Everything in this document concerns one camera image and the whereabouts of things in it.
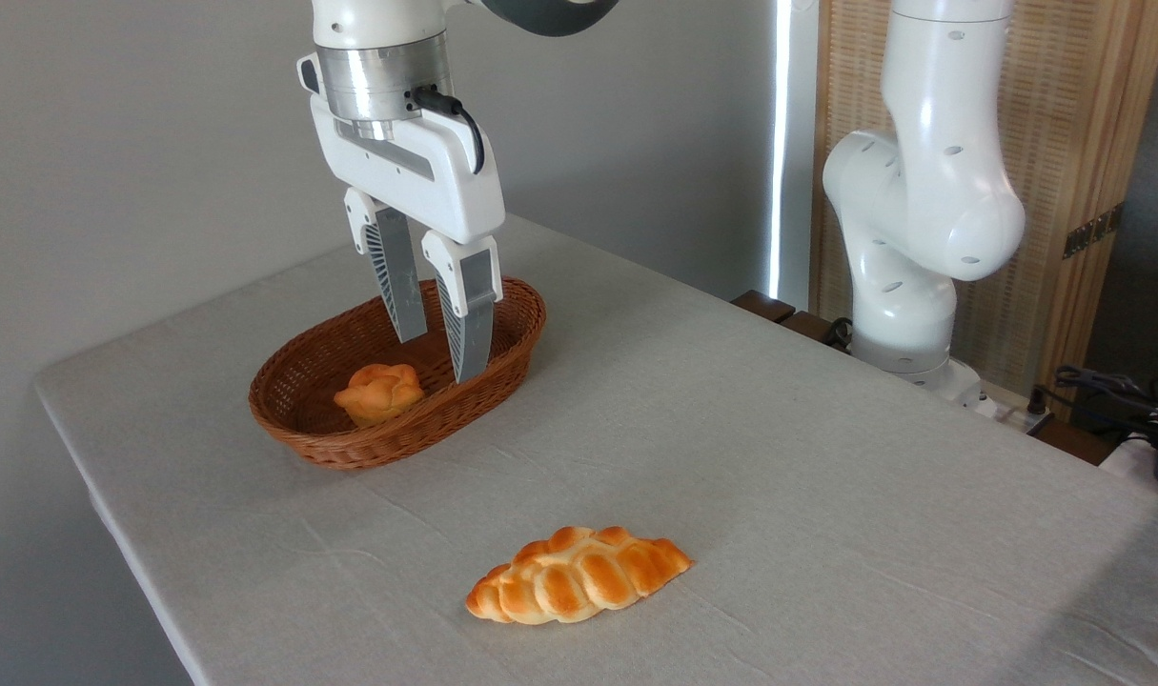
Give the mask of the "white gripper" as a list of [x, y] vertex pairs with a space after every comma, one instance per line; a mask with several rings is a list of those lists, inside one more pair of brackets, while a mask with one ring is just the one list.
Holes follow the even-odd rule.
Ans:
[[437, 273], [456, 382], [479, 375], [490, 360], [494, 304], [503, 299], [498, 248], [486, 235], [506, 217], [488, 136], [450, 114], [426, 111], [393, 121], [391, 139], [362, 138], [331, 114], [315, 53], [298, 66], [327, 165], [351, 187], [344, 204], [356, 251], [374, 267], [400, 342], [428, 330], [408, 214], [430, 229], [423, 256]]

